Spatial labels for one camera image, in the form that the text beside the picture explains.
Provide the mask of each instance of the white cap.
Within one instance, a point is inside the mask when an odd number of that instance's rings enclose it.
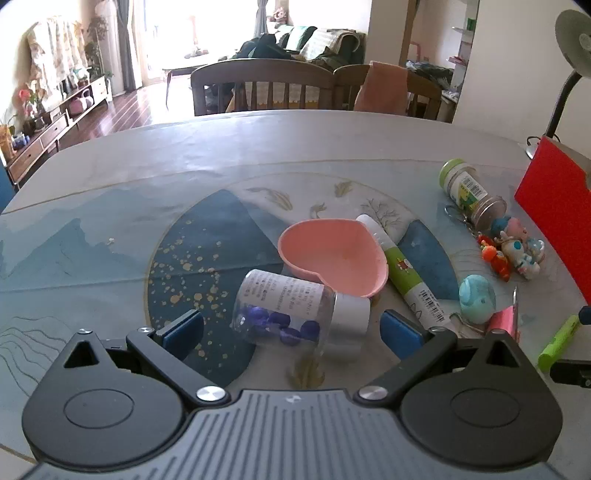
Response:
[[[359,215],[357,217],[357,221],[361,222],[367,227],[369,233],[372,234],[379,246],[382,247],[382,250],[387,251],[396,246],[396,244],[386,233],[386,230],[384,230],[382,226],[369,215]]]
[[[368,330],[369,308],[369,299],[336,293],[335,309],[322,354],[343,362],[355,360]]]

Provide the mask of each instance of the chair backrest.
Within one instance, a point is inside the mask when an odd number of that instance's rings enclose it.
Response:
[[[246,92],[241,86],[245,82],[252,82],[251,109],[257,109],[256,83],[268,83],[267,110],[272,110],[273,84],[284,84],[282,108],[290,107],[290,85],[301,85],[298,107],[306,108],[306,86],[320,89],[318,108],[329,110],[332,105],[333,75],[316,65],[295,60],[276,59],[236,59],[225,60],[205,65],[191,74],[191,89],[193,90],[193,107],[195,115],[207,114],[205,105],[205,86],[217,85],[217,112],[223,113],[223,84],[234,83],[235,111],[248,109]]]
[[[369,65],[347,65],[334,72],[335,86],[333,89],[333,109],[353,110],[355,99],[365,82],[369,72]],[[413,94],[408,108],[408,116],[417,116],[418,96],[429,98],[423,118],[435,120],[441,106],[441,88],[439,85],[408,72],[407,90]]]

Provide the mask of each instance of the toy figurine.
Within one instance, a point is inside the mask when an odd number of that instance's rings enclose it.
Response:
[[[518,218],[505,215],[494,220],[491,225],[491,235],[494,238],[500,238],[501,232],[505,232],[508,237],[521,240],[527,254],[532,256],[535,262],[542,263],[545,257],[544,242],[530,237]]]
[[[476,240],[482,250],[483,260],[490,263],[494,272],[496,272],[504,281],[509,281],[511,267],[503,252],[497,250],[494,241],[486,235],[478,235]]]
[[[532,280],[540,273],[540,265],[531,255],[526,253],[524,244],[520,239],[510,237],[506,232],[501,231],[500,238],[495,238],[495,241],[501,244],[501,250],[505,256],[527,280]]]

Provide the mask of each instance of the red folder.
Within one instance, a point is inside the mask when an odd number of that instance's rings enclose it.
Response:
[[[515,193],[552,244],[587,303],[591,303],[591,160],[569,147],[542,138]]]

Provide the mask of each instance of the lamp arm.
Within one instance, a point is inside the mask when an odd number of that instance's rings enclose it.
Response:
[[[548,124],[548,128],[546,129],[546,133],[544,134],[548,138],[554,137],[556,134],[556,129],[558,128],[558,122],[560,122],[560,117],[562,116],[562,112],[564,111],[564,106],[566,104],[566,100],[568,100],[570,92],[573,90],[574,86],[577,85],[578,81],[581,79],[580,73],[576,70],[573,70],[569,77],[566,79],[564,86],[560,92],[560,96],[558,97],[558,101],[554,107],[554,112],[552,113],[552,117],[550,118],[550,123]]]

